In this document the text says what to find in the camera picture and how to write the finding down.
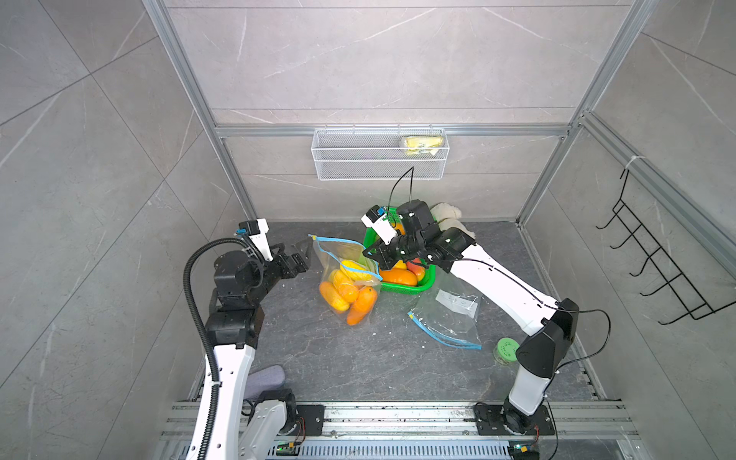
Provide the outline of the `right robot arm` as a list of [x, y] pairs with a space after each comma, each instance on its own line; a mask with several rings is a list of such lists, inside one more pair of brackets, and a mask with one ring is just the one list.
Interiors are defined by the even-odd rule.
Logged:
[[361, 221], [378, 236], [363, 254], [380, 268], [413, 260], [438, 266], [483, 294], [521, 327], [526, 337], [516, 352], [519, 371], [500, 414], [509, 432], [529, 433], [548, 387], [570, 364], [567, 352], [584, 310], [568, 298], [557, 300], [522, 281], [466, 231], [441, 229], [421, 200], [410, 199], [396, 210], [375, 205]]

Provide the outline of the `clear zip-top bag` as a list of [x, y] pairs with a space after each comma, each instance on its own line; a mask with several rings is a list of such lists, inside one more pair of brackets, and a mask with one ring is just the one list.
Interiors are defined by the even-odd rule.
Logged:
[[[322, 282], [332, 283], [338, 293], [350, 303], [350, 306], [356, 300], [358, 289], [361, 287], [373, 287], [379, 292], [380, 296], [381, 281], [383, 279], [379, 274], [378, 265], [363, 256], [365, 247], [361, 243], [342, 238], [316, 235], [310, 237], [312, 238], [314, 254], [317, 256], [323, 270], [320, 284]], [[346, 320], [348, 310], [335, 313], [343, 315]]]
[[438, 343], [460, 350], [481, 350], [477, 318], [483, 295], [445, 272], [437, 272], [430, 289], [408, 312], [411, 321]]

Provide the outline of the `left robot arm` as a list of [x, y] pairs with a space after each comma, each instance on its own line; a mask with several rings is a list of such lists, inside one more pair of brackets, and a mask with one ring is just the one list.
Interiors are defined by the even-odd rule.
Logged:
[[[192, 272], [203, 254], [220, 245], [236, 248], [214, 262], [216, 287], [209, 316], [203, 318]], [[209, 241], [190, 256], [183, 293], [204, 350], [206, 373], [187, 458], [264, 459], [278, 437], [288, 453], [305, 442], [307, 424], [289, 389], [265, 390], [252, 401], [245, 390], [265, 319], [261, 303], [280, 281], [309, 270], [311, 252], [307, 241], [292, 254], [281, 243], [270, 245], [268, 223], [259, 218], [240, 223], [233, 236]]]

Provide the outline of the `yellow orange mango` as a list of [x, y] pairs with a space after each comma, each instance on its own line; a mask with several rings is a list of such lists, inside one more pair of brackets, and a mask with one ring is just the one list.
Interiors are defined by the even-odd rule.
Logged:
[[335, 312], [346, 312], [350, 309], [350, 303], [338, 293], [332, 283], [322, 282], [319, 286], [319, 292]]

